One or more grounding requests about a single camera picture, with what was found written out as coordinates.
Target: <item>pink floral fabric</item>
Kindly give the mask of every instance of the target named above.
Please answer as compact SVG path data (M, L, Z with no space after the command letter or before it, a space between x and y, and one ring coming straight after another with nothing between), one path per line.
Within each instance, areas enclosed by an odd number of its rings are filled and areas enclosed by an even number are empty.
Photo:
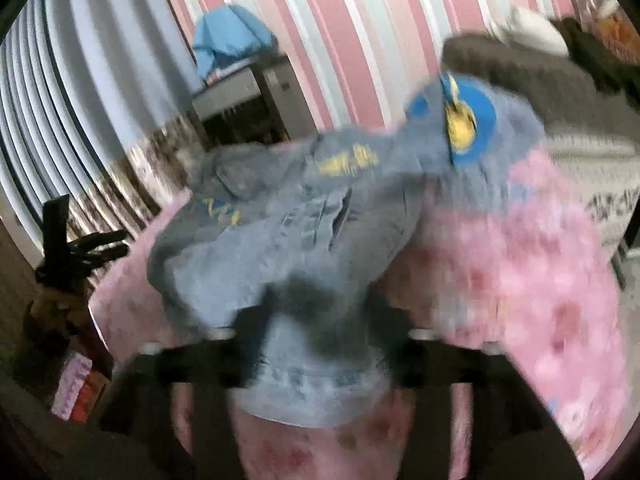
M586 477L612 453L626 403L618 294L587 212L543 150L511 170L532 197L506 214L462 211L426 194L411 243L380 280L393 306L454 344L498 340L548 406ZM165 208L117 262L90 302L95 322L122 361L150 340L177 340L146 281L156 234L188 199ZM450 478L466 473L469 389L452 387ZM174 425L191 447L190 391L175 390ZM242 462L252 480L392 480L411 426L412 396L390 391L370 413L341 428L303 429L231 407ZM429 464L425 463L428 478Z

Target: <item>wall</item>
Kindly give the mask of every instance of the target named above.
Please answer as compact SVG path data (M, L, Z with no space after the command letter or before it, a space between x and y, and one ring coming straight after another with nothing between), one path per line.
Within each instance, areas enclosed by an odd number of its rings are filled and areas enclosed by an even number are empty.
M188 40L206 10L235 2L271 27L319 128L391 126L412 91L438 72L451 34L483 30L511 5L550 16L570 0L170 0Z

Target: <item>blue cloth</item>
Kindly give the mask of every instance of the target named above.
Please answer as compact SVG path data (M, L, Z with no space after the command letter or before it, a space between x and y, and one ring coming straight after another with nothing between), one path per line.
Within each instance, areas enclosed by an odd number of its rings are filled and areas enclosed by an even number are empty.
M452 102L449 75L441 77L444 97L448 102ZM484 153L489 144L489 140L494 132L496 117L495 108L481 88L473 79L456 76L459 99L470 107L476 120L476 136L468 150L457 152L451 147L451 158L454 164L474 162ZM409 102L404 111L407 120L417 120L426 117L430 113L430 107L424 95L424 91L418 92Z
M420 116L395 136L349 126L286 147L226 146L192 173L191 200L156 238L147 278L188 339L274 301L256 380L232 394L246 412L332 428L385 393L390 375L372 343L366 293L413 235L425 176L459 210L520 197L509 170L543 139L542 124L527 102L454 77L478 130L494 128L469 163L451 162L438 78L420 93Z
M276 48L278 41L269 28L244 7L225 5L205 13L197 22L191 47L198 75Z

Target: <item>white object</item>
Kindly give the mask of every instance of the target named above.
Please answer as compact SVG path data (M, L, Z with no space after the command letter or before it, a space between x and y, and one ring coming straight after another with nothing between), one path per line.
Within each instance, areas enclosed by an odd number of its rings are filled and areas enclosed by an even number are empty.
M599 6L595 0L588 0L587 11L596 20L606 20L614 12L620 8L620 4L617 0L605 0Z
M409 339L413 339L414 341L439 341L442 337L435 330L412 328L409 330Z
M164 350L164 345L157 341L150 341L140 345L141 355L158 355L162 350Z
M489 32L505 44L517 43L555 56L569 56L562 35L545 16L523 7L513 7L504 24L493 20Z
M51 413L62 420L69 420L71 412L78 400L78 394L91 372L91 359L72 352L66 360L65 369L58 381L58 390L53 400Z

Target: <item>yellow embroidery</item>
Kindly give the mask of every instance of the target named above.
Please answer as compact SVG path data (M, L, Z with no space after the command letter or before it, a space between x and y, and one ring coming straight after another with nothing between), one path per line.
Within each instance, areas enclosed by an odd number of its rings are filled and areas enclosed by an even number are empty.
M231 215L231 225L236 225L240 221L240 212L234 211Z
M353 145L353 155L339 153L319 164L320 173L328 176L355 175L358 170L378 165L378 156L369 146Z
M209 216L213 216L213 199L205 198L202 203L207 206L207 211L209 212Z
M445 104L447 130L455 153L465 153L476 138L476 116L473 110L458 98L458 84L449 75L452 103Z
M223 204L219 207L214 207L216 203L215 198L205 198L202 203L207 206L207 212L209 216L215 216L218 223L222 221L222 217L230 216L230 224L236 225L240 221L240 212L233 208L231 204Z

